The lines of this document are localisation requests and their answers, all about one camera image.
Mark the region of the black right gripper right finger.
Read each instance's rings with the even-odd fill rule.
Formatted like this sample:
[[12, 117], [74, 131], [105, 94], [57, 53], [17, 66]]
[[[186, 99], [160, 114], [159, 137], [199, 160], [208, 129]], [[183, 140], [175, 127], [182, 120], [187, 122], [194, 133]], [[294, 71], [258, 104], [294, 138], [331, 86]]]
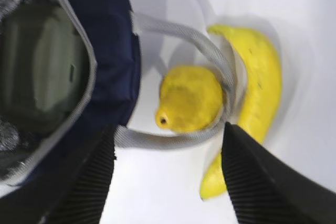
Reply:
[[221, 169], [238, 223], [335, 223], [335, 193], [225, 123]]

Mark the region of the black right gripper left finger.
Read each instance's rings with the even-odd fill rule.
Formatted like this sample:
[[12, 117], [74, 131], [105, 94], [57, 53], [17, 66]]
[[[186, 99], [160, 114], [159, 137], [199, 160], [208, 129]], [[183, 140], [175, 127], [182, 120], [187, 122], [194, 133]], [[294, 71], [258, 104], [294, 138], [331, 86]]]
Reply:
[[114, 170], [114, 125], [20, 189], [16, 223], [99, 223]]

